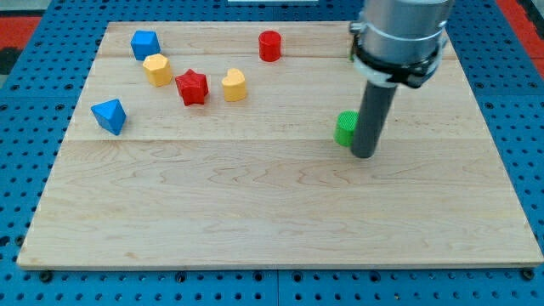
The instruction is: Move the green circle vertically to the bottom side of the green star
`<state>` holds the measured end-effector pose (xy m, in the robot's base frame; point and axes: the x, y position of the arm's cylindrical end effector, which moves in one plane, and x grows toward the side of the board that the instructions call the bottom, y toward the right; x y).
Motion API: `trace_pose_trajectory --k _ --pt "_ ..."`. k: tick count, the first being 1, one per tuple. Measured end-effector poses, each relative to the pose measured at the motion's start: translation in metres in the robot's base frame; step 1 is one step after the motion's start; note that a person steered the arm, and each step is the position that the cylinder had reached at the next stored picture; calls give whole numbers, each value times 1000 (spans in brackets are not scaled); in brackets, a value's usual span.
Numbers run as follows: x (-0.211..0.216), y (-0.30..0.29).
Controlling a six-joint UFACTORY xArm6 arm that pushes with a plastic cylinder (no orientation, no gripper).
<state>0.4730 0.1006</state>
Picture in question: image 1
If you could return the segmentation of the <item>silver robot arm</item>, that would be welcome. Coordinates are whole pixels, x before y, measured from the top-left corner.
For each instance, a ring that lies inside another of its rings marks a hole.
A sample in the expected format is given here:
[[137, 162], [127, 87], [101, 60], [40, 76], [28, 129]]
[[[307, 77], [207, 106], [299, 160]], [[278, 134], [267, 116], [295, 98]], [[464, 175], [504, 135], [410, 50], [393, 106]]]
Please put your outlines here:
[[355, 69], [371, 84], [421, 87], [443, 58], [453, 0], [366, 0], [348, 30]]

